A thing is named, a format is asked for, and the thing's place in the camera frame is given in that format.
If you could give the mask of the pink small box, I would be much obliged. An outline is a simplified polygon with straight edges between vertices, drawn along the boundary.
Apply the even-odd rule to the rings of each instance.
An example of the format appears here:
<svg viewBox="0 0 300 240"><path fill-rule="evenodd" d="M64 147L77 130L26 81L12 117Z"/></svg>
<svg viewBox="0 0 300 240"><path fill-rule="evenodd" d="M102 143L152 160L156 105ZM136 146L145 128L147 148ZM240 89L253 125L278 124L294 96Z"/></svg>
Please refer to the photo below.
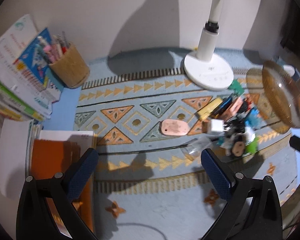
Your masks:
<svg viewBox="0 0 300 240"><path fill-rule="evenodd" d="M223 121L229 120L230 118L232 118L237 114L242 104L243 104L243 99L240 96L225 110L225 112L220 116L220 118Z"/></svg>

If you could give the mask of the orange notebook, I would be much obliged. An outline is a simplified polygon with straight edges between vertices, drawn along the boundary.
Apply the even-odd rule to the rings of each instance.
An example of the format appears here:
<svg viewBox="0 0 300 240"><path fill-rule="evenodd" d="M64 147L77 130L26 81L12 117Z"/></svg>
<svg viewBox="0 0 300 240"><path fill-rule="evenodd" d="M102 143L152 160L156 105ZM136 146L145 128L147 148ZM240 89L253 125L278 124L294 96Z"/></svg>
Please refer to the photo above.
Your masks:
<svg viewBox="0 0 300 240"><path fill-rule="evenodd" d="M93 146L92 131L42 130L33 143L30 175L48 179L57 172L65 172ZM94 229L91 203L92 179L89 178L81 195L72 201L79 216L90 230Z"/></svg>

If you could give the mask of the clear plastic cup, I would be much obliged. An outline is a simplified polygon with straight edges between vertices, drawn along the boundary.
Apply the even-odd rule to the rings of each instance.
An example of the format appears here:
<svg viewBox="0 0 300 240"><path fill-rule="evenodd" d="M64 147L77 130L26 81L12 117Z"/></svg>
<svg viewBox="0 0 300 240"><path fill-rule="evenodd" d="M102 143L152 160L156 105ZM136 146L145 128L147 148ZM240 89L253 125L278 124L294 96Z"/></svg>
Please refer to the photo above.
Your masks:
<svg viewBox="0 0 300 240"><path fill-rule="evenodd" d="M217 156L213 152L213 147L216 146L214 141L211 141L208 137L201 137L199 139L193 139L181 149L185 157L191 161L198 159L202 161L202 152L204 159L211 159L215 163L219 162Z"/></svg>

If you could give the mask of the pink oval tag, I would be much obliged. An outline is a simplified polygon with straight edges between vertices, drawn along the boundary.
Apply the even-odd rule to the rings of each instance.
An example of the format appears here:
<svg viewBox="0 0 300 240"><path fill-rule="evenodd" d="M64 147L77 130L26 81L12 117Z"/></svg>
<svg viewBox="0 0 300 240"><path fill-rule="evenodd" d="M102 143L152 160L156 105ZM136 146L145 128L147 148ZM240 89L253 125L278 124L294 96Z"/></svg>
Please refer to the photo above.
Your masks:
<svg viewBox="0 0 300 240"><path fill-rule="evenodd" d="M165 119L160 126L163 135L180 137L187 135L190 131L189 125L181 120Z"/></svg>

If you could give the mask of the dark green leaf toy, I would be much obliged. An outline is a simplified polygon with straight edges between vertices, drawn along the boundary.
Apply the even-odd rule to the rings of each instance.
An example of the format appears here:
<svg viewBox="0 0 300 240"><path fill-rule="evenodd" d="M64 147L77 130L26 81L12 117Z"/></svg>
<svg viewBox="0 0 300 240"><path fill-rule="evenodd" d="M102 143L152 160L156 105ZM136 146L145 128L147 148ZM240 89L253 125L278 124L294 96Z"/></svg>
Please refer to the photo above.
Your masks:
<svg viewBox="0 0 300 240"><path fill-rule="evenodd" d="M231 90L232 93L239 97L244 94L244 89L242 88L241 84L238 82L238 80L234 79L231 85L228 87L228 90Z"/></svg>

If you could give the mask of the amber glass bowl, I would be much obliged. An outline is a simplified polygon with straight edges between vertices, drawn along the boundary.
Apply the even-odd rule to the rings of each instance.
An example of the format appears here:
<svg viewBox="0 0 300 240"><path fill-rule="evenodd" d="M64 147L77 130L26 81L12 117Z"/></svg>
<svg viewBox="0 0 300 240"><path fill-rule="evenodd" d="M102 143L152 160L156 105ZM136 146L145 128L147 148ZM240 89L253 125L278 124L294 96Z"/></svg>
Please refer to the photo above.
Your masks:
<svg viewBox="0 0 300 240"><path fill-rule="evenodd" d="M279 64L264 62L247 71L245 83L262 119L274 131L300 128L300 78L296 81Z"/></svg>

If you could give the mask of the stack of books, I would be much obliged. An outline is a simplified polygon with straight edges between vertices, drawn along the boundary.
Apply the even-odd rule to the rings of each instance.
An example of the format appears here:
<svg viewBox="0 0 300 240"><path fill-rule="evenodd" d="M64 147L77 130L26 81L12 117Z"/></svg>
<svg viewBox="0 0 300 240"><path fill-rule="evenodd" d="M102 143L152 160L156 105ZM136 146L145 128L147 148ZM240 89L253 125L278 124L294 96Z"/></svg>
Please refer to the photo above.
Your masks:
<svg viewBox="0 0 300 240"><path fill-rule="evenodd" d="M52 104L61 91L50 78L49 64L42 53L51 44L47 28L38 31L26 14L0 36L0 83L44 119L51 118Z"/></svg>

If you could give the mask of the yellow eraser block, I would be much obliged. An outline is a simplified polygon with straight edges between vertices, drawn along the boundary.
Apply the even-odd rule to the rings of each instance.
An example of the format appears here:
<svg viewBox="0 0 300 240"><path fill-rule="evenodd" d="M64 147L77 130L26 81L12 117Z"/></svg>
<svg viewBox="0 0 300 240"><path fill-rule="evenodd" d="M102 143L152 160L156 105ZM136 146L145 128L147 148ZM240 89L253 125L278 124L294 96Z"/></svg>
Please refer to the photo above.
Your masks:
<svg viewBox="0 0 300 240"><path fill-rule="evenodd" d="M201 110L199 110L196 114L198 119L203 122L206 120L210 114L223 102L221 98L215 98L206 106L204 106Z"/></svg>

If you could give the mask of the light green leaf toy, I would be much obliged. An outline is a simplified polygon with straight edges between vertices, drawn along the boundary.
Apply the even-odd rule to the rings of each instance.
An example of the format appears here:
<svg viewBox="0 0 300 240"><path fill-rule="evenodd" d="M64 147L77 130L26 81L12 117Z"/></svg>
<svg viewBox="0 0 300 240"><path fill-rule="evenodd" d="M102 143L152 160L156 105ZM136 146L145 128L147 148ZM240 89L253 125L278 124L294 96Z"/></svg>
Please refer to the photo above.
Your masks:
<svg viewBox="0 0 300 240"><path fill-rule="evenodd" d="M251 143L245 147L245 153L255 154L258 151L258 137L256 137Z"/></svg>

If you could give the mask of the patterned blue table mat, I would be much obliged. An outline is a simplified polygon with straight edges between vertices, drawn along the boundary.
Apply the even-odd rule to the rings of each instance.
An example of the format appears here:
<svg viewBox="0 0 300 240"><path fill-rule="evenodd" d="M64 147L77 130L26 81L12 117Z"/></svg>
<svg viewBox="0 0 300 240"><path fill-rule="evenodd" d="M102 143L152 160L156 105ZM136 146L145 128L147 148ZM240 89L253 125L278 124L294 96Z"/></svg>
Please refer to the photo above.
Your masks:
<svg viewBox="0 0 300 240"><path fill-rule="evenodd" d="M99 239L200 239L225 206L200 160L181 149L206 137L197 112L231 90L190 81L187 49L129 51L89 63L74 129L92 131L94 231ZM163 135L165 119L186 122L187 135Z"/></svg>

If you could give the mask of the white desk lamp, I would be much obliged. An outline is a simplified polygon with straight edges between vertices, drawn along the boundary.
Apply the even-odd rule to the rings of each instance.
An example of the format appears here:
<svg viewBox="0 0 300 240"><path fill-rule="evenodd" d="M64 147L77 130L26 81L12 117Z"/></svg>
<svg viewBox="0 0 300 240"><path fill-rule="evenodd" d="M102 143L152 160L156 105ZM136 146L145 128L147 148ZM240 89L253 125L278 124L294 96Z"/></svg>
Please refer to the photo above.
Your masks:
<svg viewBox="0 0 300 240"><path fill-rule="evenodd" d="M202 29L198 48L184 58L187 77L196 85L214 91L227 89L234 80L230 64L215 53L223 1L212 0L209 18Z"/></svg>

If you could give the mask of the blue block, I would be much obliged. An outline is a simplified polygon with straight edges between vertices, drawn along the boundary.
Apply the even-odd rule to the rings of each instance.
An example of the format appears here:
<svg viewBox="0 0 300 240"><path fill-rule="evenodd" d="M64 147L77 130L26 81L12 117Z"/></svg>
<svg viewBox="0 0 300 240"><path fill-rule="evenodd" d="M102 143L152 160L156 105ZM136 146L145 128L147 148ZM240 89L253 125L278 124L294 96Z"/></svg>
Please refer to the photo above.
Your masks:
<svg viewBox="0 0 300 240"><path fill-rule="evenodd" d="M250 126L254 130L258 130L261 127L261 117L258 109L255 107L250 110L250 112L245 117L245 124Z"/></svg>

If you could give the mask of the cartoon figure toy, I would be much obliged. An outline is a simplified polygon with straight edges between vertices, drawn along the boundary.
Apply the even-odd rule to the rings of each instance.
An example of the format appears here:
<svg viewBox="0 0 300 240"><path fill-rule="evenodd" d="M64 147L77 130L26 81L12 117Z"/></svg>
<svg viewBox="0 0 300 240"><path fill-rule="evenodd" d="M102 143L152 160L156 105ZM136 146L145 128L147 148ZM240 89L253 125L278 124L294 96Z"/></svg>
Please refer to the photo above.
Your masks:
<svg viewBox="0 0 300 240"><path fill-rule="evenodd" d="M243 133L229 132L219 137L218 145L225 150L227 157L241 157L245 153L247 146L254 142L256 138L255 132L250 126L246 126Z"/></svg>

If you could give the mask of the blue pen-like object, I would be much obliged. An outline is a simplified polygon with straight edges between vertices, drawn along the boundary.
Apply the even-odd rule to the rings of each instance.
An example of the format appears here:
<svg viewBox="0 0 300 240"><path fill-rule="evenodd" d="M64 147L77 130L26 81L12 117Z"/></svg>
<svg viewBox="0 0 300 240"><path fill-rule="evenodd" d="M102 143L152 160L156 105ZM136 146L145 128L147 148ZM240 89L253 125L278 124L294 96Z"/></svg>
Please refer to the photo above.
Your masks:
<svg viewBox="0 0 300 240"><path fill-rule="evenodd" d="M224 113L228 107L232 104L232 96L224 98L220 105L218 105L210 114L212 118L219 117L222 113Z"/></svg>

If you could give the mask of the cork pen holder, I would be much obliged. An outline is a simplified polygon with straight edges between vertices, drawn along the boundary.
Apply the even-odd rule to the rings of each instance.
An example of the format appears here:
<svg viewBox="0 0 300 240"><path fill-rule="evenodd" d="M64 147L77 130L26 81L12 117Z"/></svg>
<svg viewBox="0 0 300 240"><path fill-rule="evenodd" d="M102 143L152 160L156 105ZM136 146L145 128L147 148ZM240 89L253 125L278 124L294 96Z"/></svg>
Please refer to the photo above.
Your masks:
<svg viewBox="0 0 300 240"><path fill-rule="evenodd" d="M50 69L70 89L83 85L90 75L90 69L73 43L56 62L49 64Z"/></svg>

